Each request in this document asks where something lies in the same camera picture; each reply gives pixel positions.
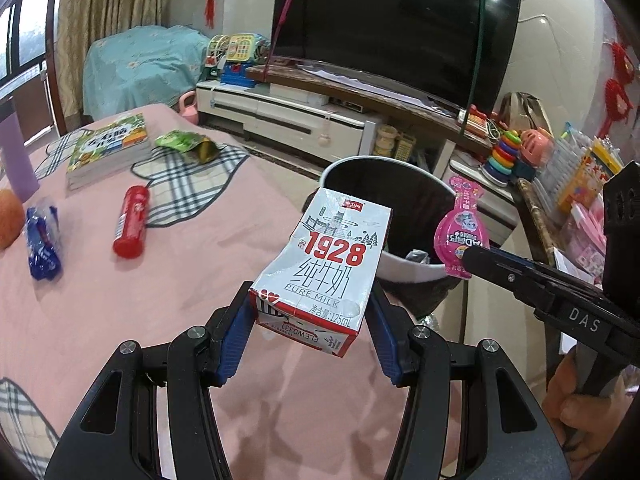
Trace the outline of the person's right hand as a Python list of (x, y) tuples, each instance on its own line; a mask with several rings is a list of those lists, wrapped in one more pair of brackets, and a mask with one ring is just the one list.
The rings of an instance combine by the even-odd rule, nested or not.
[(567, 428), (581, 431), (584, 436), (573, 451), (565, 456), (574, 476), (586, 469), (612, 440), (615, 431), (631, 406), (624, 382), (618, 378), (614, 392), (607, 398), (577, 393), (577, 372), (574, 351), (567, 353), (549, 382), (542, 410), (563, 445)]

